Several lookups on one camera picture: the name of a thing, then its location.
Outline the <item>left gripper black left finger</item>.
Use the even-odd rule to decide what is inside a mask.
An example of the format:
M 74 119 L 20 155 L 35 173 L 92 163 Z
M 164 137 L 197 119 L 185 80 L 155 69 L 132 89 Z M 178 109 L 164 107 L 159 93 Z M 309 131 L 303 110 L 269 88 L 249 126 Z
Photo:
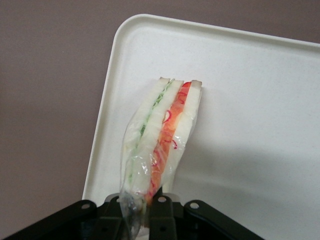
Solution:
M 6 240 L 120 240 L 123 218 L 117 193 L 101 206 L 77 201 L 9 236 Z

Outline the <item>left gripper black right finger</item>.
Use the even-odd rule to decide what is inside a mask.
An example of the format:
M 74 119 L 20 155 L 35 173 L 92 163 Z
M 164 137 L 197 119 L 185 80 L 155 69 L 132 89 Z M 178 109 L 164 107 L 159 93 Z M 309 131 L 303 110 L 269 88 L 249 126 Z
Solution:
M 201 200 L 185 205 L 167 195 L 153 197 L 150 240 L 261 240 L 262 237 Z

